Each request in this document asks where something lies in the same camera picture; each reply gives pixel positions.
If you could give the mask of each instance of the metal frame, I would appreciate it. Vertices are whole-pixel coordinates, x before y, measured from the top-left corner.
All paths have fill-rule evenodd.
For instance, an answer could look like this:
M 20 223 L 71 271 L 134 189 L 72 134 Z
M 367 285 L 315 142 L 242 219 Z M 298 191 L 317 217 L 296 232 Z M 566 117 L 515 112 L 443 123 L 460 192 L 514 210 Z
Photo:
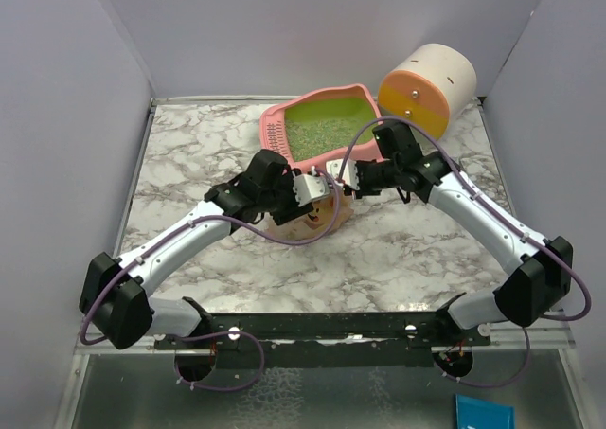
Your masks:
M 129 218 L 131 203 L 136 190 L 138 176 L 141 171 L 143 164 L 143 157 L 147 148 L 147 143 L 150 137 L 152 121 L 155 114 L 155 107 L 158 105 L 170 105 L 179 103 L 211 103 L 216 102 L 229 102 L 229 101 L 281 101 L 285 99 L 292 99 L 294 96 L 202 96 L 202 97 L 185 97 L 185 98 L 158 98 L 151 101 L 151 109 L 148 115 L 147 124 L 145 127 L 143 140 L 139 155 L 136 160 L 133 179 L 130 184 L 128 199 L 125 204 L 125 209 L 120 220 L 120 226 L 118 235 L 116 238 L 116 246 L 114 254 L 117 255 L 122 240 L 125 234 L 126 224 Z M 486 119 L 482 109 L 482 105 L 477 103 L 480 116 L 486 127 Z M 487 129 L 487 136 L 489 138 L 490 147 L 494 154 L 494 147 L 490 140 L 490 134 Z M 509 206 L 513 215 L 515 215 L 514 207 L 511 204 L 509 194 L 507 191 L 507 183 L 503 178 L 500 171 L 499 160 L 496 154 L 494 154 L 497 169 L 501 175 L 503 186 L 507 195 Z M 568 325 L 566 323 L 550 322 L 546 320 L 540 320 L 528 329 L 530 342 L 535 349 L 557 349 L 560 353 L 562 367 L 565 372 L 565 377 L 569 383 L 571 394 L 573 396 L 574 404 L 577 407 L 581 424 L 585 429 L 593 429 L 598 426 L 599 416 L 596 411 L 596 407 L 593 403 L 589 390 L 586 383 L 582 380 L 582 374 L 580 372 L 579 360 L 576 352 L 574 351 L 574 340 Z M 484 350 L 484 349 L 524 349 L 525 339 L 522 332 L 518 327 L 513 324 L 503 323 L 498 326 L 491 327 L 490 338 L 492 344 L 489 346 L 477 346 L 473 349 Z M 174 354 L 176 350 L 158 350 L 154 348 L 156 341 L 159 339 L 154 337 L 144 337 L 134 346 L 125 350 L 116 350 L 111 344 L 104 342 L 96 346 L 82 346 L 80 343 L 76 345 L 75 354 L 72 362 L 70 376 L 67 381 L 66 388 L 63 392 L 62 401 L 58 413 L 58 417 L 55 423 L 55 429 L 64 429 L 71 427 L 74 418 L 76 416 L 78 402 L 82 386 L 84 384 L 86 370 L 88 368 L 88 359 L 90 355 L 100 354 Z M 433 347 L 432 351 L 439 351 L 441 348 Z M 210 355 L 212 354 L 209 349 L 179 349 L 179 355 Z

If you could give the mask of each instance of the cylindrical container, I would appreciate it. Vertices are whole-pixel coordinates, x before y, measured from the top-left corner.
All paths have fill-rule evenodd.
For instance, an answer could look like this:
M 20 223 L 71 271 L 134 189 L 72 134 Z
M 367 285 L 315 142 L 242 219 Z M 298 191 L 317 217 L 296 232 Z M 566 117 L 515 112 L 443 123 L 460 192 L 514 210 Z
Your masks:
M 441 44 L 415 51 L 383 79 L 379 106 L 409 117 L 435 138 L 446 131 L 475 93 L 477 78 L 470 61 Z

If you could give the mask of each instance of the marble surface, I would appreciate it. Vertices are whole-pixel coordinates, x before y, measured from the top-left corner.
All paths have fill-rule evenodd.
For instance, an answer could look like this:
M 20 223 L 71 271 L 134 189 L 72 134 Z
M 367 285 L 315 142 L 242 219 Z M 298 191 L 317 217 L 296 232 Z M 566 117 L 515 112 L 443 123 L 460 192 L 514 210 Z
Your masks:
M 258 118 L 271 103 L 163 105 L 156 110 L 122 250 L 182 218 L 210 186 L 243 171 L 259 150 Z M 475 103 L 441 138 L 499 204 L 506 194 Z M 395 190 L 353 204 L 353 217 L 303 247 L 239 230 L 186 263 L 155 296 L 195 298 L 211 312 L 426 311 L 505 277 L 458 224 Z

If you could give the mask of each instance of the purple cable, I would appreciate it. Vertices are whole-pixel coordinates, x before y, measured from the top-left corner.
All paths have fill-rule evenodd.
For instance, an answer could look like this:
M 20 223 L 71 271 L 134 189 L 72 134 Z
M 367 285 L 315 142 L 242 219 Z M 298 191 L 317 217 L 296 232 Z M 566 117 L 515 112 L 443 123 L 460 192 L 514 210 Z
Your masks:
M 262 232 L 261 230 L 255 228 L 254 226 L 249 225 L 248 223 L 245 223 L 239 219 L 230 218 L 228 216 L 223 216 L 223 215 L 201 216 L 197 219 L 192 220 L 192 222 L 193 222 L 194 226 L 197 226 L 199 223 L 206 223 L 209 221 L 226 221 L 229 223 L 234 223 L 235 225 L 238 225 L 242 228 L 246 228 L 246 229 L 250 230 L 251 232 L 256 233 L 257 235 L 260 235 L 261 237 L 263 237 L 266 240 L 277 242 L 280 244 L 285 244 L 287 246 L 305 246 L 307 244 L 311 244 L 315 241 L 318 241 L 318 240 L 324 238 L 326 235 L 328 235 L 330 233 L 330 231 L 334 227 L 334 223 L 336 223 L 336 221 L 337 221 L 337 217 L 339 216 L 339 209 L 341 208 L 341 194 L 339 194 L 339 192 L 338 192 L 339 186 L 337 185 L 336 181 L 334 180 L 334 178 L 332 178 L 328 173 L 326 173 L 323 170 L 318 169 L 317 172 L 320 174 L 323 174 L 329 180 L 330 186 L 332 187 L 332 190 L 334 191 L 334 198 L 335 198 L 334 212 L 332 213 L 332 218 L 330 218 L 329 226 L 324 231 L 322 231 L 317 237 L 313 237 L 313 238 L 310 238 L 307 240 L 302 240 L 302 241 L 281 240 L 280 238 L 275 238 L 265 232 Z M 153 254 L 155 251 L 157 251 L 160 247 L 165 245 L 167 242 L 169 242 L 176 236 L 180 235 L 184 231 L 189 230 L 190 228 L 192 228 L 192 227 L 190 227 L 188 223 L 185 223 L 185 224 L 181 225 L 180 227 L 174 229 L 172 232 L 168 233 L 168 235 L 166 237 L 159 240 L 156 244 L 151 246 L 145 252 L 141 253 L 140 257 L 142 259 L 146 259 L 151 254 Z M 117 285 L 118 282 L 121 279 L 123 279 L 124 276 L 126 276 L 126 274 L 129 271 L 131 271 L 137 264 L 138 263 L 136 262 L 136 260 L 134 260 L 131 263 L 129 263 L 128 265 L 126 265 L 124 268 L 122 268 L 117 273 L 117 275 L 115 275 L 108 282 L 108 284 L 103 288 L 103 290 L 98 294 L 97 299 L 95 299 L 95 301 L 91 305 L 90 309 L 88 310 L 88 313 L 86 313 L 86 315 L 84 316 L 84 319 L 82 320 L 82 325 L 80 327 L 80 342 L 82 342 L 83 345 L 93 346 L 94 344 L 98 344 L 99 342 L 102 342 L 107 339 L 107 337 L 105 337 L 105 336 L 100 336 L 96 339 L 87 339 L 86 332 L 88 331 L 88 327 L 90 326 L 90 324 L 93 320 L 93 317 L 95 316 L 95 313 L 97 312 L 98 308 L 101 306 L 101 303 L 103 302 L 103 300 L 105 299 L 107 294 L 109 294 L 110 291 L 114 288 L 114 286 Z
M 401 116 L 380 116 L 378 118 L 375 118 L 375 119 L 369 121 L 366 125 L 364 125 L 360 129 L 360 131 L 358 131 L 358 133 L 353 137 L 353 139 L 351 140 L 351 143 L 349 144 L 348 150 L 346 151 L 345 155 L 343 156 L 343 165 L 341 167 L 341 170 L 339 171 L 338 179 L 343 178 L 343 173 L 345 172 L 345 166 L 346 166 L 347 160 L 349 159 L 349 156 L 351 155 L 351 151 L 353 150 L 353 147 L 355 146 L 355 144 L 358 141 L 358 139 L 360 138 L 360 136 L 364 133 L 364 131 L 366 129 L 370 128 L 371 126 L 373 126 L 374 124 L 376 124 L 380 121 L 386 121 L 386 120 L 401 121 L 404 124 L 407 124 L 408 126 L 410 126 L 411 128 L 414 128 L 415 130 L 417 130 L 418 133 L 420 133 L 427 140 L 429 140 L 431 142 L 431 144 L 434 147 L 436 147 L 436 150 L 438 150 L 440 152 L 440 154 L 444 157 L 444 160 L 448 164 L 448 167 L 451 168 L 454 176 L 461 183 L 463 188 L 465 190 L 467 190 L 470 193 L 470 195 L 473 198 L 475 198 L 475 200 L 477 200 L 477 202 L 494 217 L 494 219 L 496 219 L 503 226 L 508 228 L 518 238 L 522 239 L 524 237 L 524 232 L 522 230 L 520 230 L 518 227 L 516 227 L 515 225 L 510 223 L 505 217 L 503 217 L 501 215 L 501 213 L 499 213 L 496 209 L 494 209 L 494 207 L 492 207 L 482 197 L 476 196 L 475 191 L 470 186 L 470 184 L 467 181 L 465 181 L 465 179 L 459 172 L 458 168 L 456 167 L 456 164 L 453 161 L 453 159 L 451 159 L 451 157 L 448 155 L 448 153 L 446 153 L 446 151 L 442 148 L 442 146 L 439 143 L 437 143 L 437 141 L 433 137 L 431 137 L 428 133 L 426 133 L 417 124 L 415 124 L 412 121 L 408 120 L 407 118 L 403 118 Z M 575 271 L 572 270 L 572 268 L 570 266 L 568 266 L 562 259 L 560 259 L 558 256 L 556 256 L 549 249 L 547 249 L 543 244 L 541 244 L 538 241 L 533 240 L 532 238 L 525 238 L 525 241 L 528 242 L 529 244 L 532 244 L 534 247 L 536 247 L 541 252 L 546 254 L 550 259 L 555 261 L 558 264 L 558 266 L 560 266 L 562 268 L 562 270 L 564 270 L 564 272 L 569 274 L 570 277 L 575 282 L 577 282 L 577 285 L 579 285 L 580 290 L 583 293 L 583 297 L 585 298 L 585 307 L 579 313 L 576 313 L 574 315 L 543 315 L 543 318 L 546 318 L 548 320 L 557 320 L 557 321 L 561 321 L 561 322 L 573 322 L 576 320 L 581 320 L 585 315 L 587 315 L 591 311 L 591 307 L 592 307 L 591 294 L 589 293 L 589 289 L 587 288 L 587 286 L 585 285 L 583 280 L 580 278 L 580 276 Z
M 442 375 L 447 379 L 452 380 L 453 382 L 457 382 L 458 384 L 465 384 L 466 386 L 471 386 L 473 388 L 502 388 L 503 386 L 512 384 L 520 377 L 522 377 L 522 375 L 526 372 L 528 366 L 530 365 L 530 338 L 528 337 L 528 331 L 526 331 L 526 328 L 522 328 L 522 331 L 524 332 L 524 338 L 526 340 L 526 353 L 524 356 L 524 362 L 515 374 L 513 374 L 511 377 L 504 380 L 503 382 L 497 382 L 496 384 L 479 384 L 478 382 L 469 382 L 467 380 L 462 380 L 460 378 L 453 377 L 452 375 L 449 375 L 444 372 L 440 366 L 436 364 L 435 366 L 442 371 Z
M 177 366 L 177 364 L 175 362 L 174 371 L 177 374 L 177 377 L 179 377 L 177 384 L 183 382 L 185 384 L 188 384 L 189 386 L 193 386 L 193 387 L 200 388 L 200 389 L 205 389 L 207 391 L 218 391 L 220 393 L 233 393 L 235 391 L 242 391 L 243 389 L 246 389 L 249 386 L 252 386 L 256 382 L 258 382 L 258 380 L 263 375 L 263 369 L 265 368 L 265 353 L 263 352 L 263 346 L 261 345 L 261 343 L 252 334 L 249 334 L 248 332 L 245 332 L 245 331 L 220 331 L 220 332 L 211 332 L 210 334 L 205 334 L 204 336 L 181 337 L 179 339 L 181 339 L 184 342 L 197 342 L 197 341 L 205 341 L 208 339 L 214 339 L 216 337 L 223 337 L 223 336 L 234 335 L 234 334 L 240 334 L 244 337 L 249 338 L 251 341 L 253 341 L 253 343 L 255 343 L 255 346 L 258 349 L 259 360 L 258 360 L 258 369 L 257 369 L 257 373 L 255 374 L 255 377 L 250 379 L 245 384 L 239 384 L 237 386 L 226 386 L 226 387 L 211 386 L 209 384 L 201 384 L 199 382 L 189 382 L 182 377 L 181 372 L 179 371 L 179 367 Z

